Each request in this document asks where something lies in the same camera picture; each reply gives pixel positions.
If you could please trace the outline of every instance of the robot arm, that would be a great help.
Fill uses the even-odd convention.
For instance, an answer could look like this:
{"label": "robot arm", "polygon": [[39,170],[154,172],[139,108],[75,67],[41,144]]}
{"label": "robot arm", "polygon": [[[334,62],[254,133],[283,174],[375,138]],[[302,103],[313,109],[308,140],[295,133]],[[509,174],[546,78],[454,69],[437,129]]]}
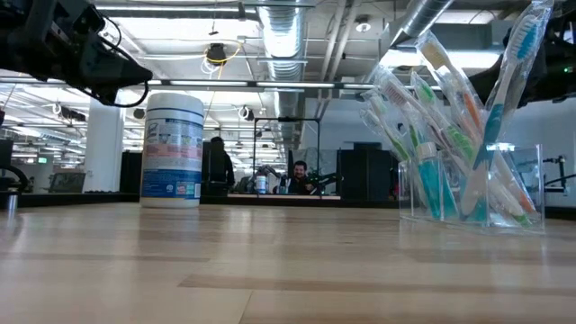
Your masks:
{"label": "robot arm", "polygon": [[62,80],[107,105],[114,105],[118,90],[125,86],[145,83],[148,89],[152,72],[98,35],[105,22],[93,4],[86,0],[4,3],[0,6],[0,68],[40,81]]}

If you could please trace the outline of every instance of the black cabinet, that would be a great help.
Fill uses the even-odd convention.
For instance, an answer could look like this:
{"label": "black cabinet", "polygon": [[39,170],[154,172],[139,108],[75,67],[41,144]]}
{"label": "black cabinet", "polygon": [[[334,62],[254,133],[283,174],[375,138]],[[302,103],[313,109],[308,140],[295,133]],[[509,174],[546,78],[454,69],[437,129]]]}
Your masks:
{"label": "black cabinet", "polygon": [[398,162],[390,151],[340,150],[340,195],[347,201],[386,202],[395,186]]}

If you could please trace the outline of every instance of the black frame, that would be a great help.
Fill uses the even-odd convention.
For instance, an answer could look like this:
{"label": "black frame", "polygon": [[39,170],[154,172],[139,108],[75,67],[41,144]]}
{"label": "black frame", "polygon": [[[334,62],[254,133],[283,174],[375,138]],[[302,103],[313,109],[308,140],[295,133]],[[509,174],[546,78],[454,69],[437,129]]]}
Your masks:
{"label": "black frame", "polygon": [[[320,171],[320,118],[292,118],[292,117],[279,117],[279,118],[255,118],[254,119],[254,146],[252,147],[252,177],[256,179],[256,142],[258,133],[258,122],[260,121],[276,121],[276,122],[316,122],[317,124],[317,142],[316,146],[317,158],[316,158],[316,171]],[[322,196],[322,191],[319,190],[318,196]]]}

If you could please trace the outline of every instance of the wooden table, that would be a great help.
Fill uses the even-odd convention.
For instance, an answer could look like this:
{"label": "wooden table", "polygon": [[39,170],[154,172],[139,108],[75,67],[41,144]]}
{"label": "wooden table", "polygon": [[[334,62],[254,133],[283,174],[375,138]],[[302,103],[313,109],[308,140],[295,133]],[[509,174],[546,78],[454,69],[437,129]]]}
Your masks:
{"label": "wooden table", "polygon": [[0,216],[0,323],[486,322],[576,322],[576,223],[513,237],[375,209]]}

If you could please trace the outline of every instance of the bottle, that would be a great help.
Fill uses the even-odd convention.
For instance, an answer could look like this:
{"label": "bottle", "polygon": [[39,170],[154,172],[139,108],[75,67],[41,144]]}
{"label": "bottle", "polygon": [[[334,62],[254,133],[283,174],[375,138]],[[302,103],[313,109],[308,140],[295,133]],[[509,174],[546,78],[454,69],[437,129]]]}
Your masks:
{"label": "bottle", "polygon": [[288,193],[288,189],[286,188],[286,176],[282,175],[282,178],[280,178],[280,185],[278,186],[278,193],[279,194],[287,194]]}
{"label": "bottle", "polygon": [[259,175],[256,177],[256,191],[259,194],[266,194],[266,176]]}
{"label": "bottle", "polygon": [[[455,199],[450,190],[444,170],[440,170],[436,144],[422,143],[416,147],[418,172],[426,193],[428,207],[435,220],[444,220],[456,215]],[[440,173],[442,173],[443,199],[440,197]]]}

